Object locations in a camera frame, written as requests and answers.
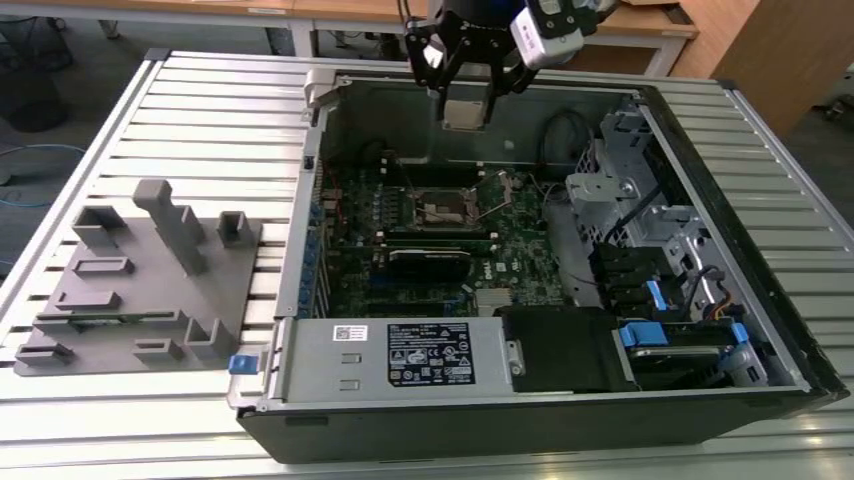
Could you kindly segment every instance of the blue cable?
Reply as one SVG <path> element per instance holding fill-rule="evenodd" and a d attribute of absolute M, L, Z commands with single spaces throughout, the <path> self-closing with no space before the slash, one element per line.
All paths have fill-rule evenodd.
<path fill-rule="evenodd" d="M 42 208 L 42 207 L 50 206 L 51 202 L 47 202 L 47 203 L 17 203 L 17 202 L 10 202 L 9 200 L 0 200 L 0 205 L 9 205 L 10 207 L 19 207 L 19 208 Z"/>
<path fill-rule="evenodd" d="M 15 147 L 9 150 L 5 150 L 3 152 L 0 152 L 0 157 L 3 157 L 5 155 L 9 155 L 10 153 L 21 152 L 22 150 L 29 150 L 34 148 L 45 148 L 45 149 L 57 148 L 57 149 L 74 150 L 75 152 L 86 155 L 86 150 L 81 147 L 75 147 L 74 145 L 65 145 L 62 143 L 39 143 L 35 145 L 23 145 L 21 147 Z M 18 203 L 18 202 L 10 202 L 9 200 L 0 200 L 0 205 L 9 205 L 10 207 L 19 207 L 19 208 L 42 208 L 42 207 L 50 206 L 51 202 Z"/>

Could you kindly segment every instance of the aluminum slat table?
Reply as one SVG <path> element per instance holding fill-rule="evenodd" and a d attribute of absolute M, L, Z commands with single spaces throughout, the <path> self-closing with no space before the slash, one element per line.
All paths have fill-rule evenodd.
<path fill-rule="evenodd" d="M 13 372 L 78 239 L 85 204 L 142 214 L 130 187 L 169 178 L 206 216 L 265 222 L 242 342 L 274 325 L 300 170 L 304 84 L 313 66 L 406 71 L 398 63 L 173 52 L 141 67 L 0 289 L 0 478 L 349 475 L 394 478 L 841 479 L 854 469 L 854 399 L 744 427 L 703 445 L 424 462 L 288 466 L 246 435 L 226 371 L 21 378 Z M 709 81 L 544 73 L 656 85 L 849 388 L 854 387 L 854 237 L 737 91 Z M 241 379 L 253 392 L 261 380 Z"/>

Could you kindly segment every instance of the power supply label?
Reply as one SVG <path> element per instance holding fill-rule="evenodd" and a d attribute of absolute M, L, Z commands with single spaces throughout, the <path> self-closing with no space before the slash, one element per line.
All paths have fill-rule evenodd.
<path fill-rule="evenodd" d="M 472 348 L 468 323 L 389 325 L 389 383 L 396 387 L 474 384 Z"/>

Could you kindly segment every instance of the motherboard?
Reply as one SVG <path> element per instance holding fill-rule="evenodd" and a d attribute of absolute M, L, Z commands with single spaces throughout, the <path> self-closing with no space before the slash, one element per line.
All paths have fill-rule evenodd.
<path fill-rule="evenodd" d="M 328 172 L 329 315 L 472 317 L 566 304 L 542 218 L 557 185 L 513 168 L 389 157 Z"/>

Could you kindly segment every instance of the blue latch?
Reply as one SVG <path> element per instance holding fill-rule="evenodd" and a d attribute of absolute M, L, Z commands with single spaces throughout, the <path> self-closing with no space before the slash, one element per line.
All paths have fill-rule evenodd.
<path fill-rule="evenodd" d="M 743 344 L 751 341 L 751 335 L 748 329 L 743 323 L 733 323 L 733 335 L 736 335 L 736 341 Z"/>
<path fill-rule="evenodd" d="M 620 339 L 625 347 L 652 347 L 668 345 L 665 328 L 658 322 L 630 322 L 620 329 Z"/>
<path fill-rule="evenodd" d="M 229 373 L 233 375 L 258 374 L 258 356 L 233 355 L 229 359 Z"/>
<path fill-rule="evenodd" d="M 660 312 L 668 310 L 668 302 L 665 301 L 665 295 L 662 295 L 662 289 L 658 286 L 658 282 L 656 280 L 648 280 L 646 286 L 650 289 L 650 293 L 653 294 L 653 301 L 656 302 L 656 309 Z"/>

